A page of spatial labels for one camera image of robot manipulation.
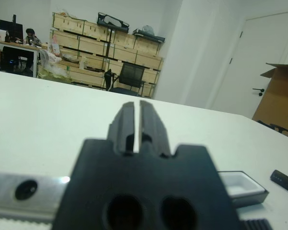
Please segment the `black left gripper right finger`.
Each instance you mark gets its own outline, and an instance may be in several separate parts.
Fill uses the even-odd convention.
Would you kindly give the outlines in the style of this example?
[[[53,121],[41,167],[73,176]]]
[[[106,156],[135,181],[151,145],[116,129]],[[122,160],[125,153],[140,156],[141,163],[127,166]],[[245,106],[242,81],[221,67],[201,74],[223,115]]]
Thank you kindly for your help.
[[[148,101],[140,101],[139,145],[151,144],[159,157],[169,158],[170,147],[167,130],[157,111]]]

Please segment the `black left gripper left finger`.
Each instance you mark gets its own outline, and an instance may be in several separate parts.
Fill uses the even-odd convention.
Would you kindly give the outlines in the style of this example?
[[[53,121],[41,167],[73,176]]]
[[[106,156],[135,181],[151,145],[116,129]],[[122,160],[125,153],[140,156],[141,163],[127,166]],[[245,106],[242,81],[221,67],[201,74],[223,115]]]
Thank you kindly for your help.
[[[134,103],[127,102],[122,105],[109,125],[107,140],[113,142],[116,154],[133,153],[134,134]]]

